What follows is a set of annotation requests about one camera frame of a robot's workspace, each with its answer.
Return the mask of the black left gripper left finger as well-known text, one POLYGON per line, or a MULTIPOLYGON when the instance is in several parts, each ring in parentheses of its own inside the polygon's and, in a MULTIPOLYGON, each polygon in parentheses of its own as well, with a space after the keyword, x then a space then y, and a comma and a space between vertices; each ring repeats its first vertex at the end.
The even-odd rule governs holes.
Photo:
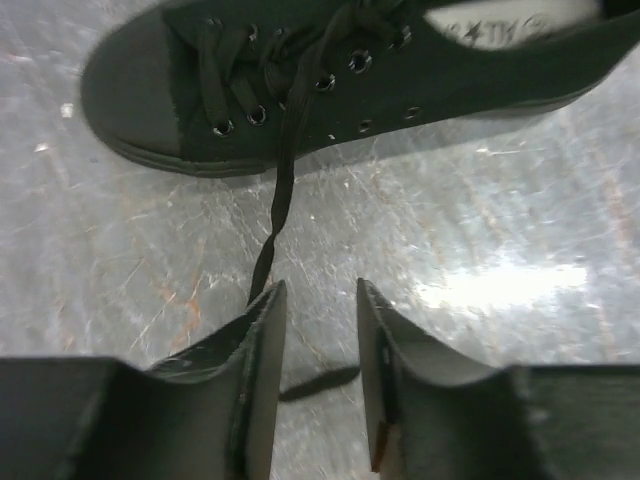
POLYGON ((140 369, 112 357, 1 361, 5 479, 266 479, 287 320, 284 282, 140 369))

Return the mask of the black canvas sneaker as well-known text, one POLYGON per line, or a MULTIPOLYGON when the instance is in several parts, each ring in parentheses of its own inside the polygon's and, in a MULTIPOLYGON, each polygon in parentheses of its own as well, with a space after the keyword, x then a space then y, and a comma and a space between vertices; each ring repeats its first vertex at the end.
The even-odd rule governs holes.
POLYGON ((638 41, 635 1, 164 1, 95 48, 81 102, 133 162, 244 176, 416 125, 555 109, 638 41))

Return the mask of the black shoelace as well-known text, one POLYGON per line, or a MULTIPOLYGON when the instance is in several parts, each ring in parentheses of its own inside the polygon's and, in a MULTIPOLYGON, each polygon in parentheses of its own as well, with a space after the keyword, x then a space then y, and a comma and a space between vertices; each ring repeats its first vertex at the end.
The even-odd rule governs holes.
MULTIPOLYGON (((257 59, 265 87, 284 116, 277 144, 276 184, 270 209, 271 232, 261 247, 252 273, 249 298, 255 300, 266 286, 275 255, 275 242, 283 230, 293 195, 294 162, 315 94, 330 92, 336 77, 326 68, 328 50, 357 31, 366 31, 392 49, 403 48, 411 39, 405 25, 396 24, 392 14, 398 1, 350 1, 339 6, 325 23, 293 30, 279 29, 265 44, 257 59)), ((234 130, 226 95, 238 101, 247 121, 261 126, 267 119, 253 87, 237 77, 236 63, 244 60, 256 42, 258 29, 231 30, 217 18, 207 18, 197 30, 198 73, 203 108, 212 133, 228 137, 234 130)))

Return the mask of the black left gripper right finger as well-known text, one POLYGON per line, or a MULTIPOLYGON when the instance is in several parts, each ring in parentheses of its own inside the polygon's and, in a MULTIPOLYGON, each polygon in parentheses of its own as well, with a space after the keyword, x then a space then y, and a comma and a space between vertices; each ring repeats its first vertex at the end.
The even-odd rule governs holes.
POLYGON ((372 470, 382 479, 635 479, 639 369, 478 362, 357 284, 372 470))

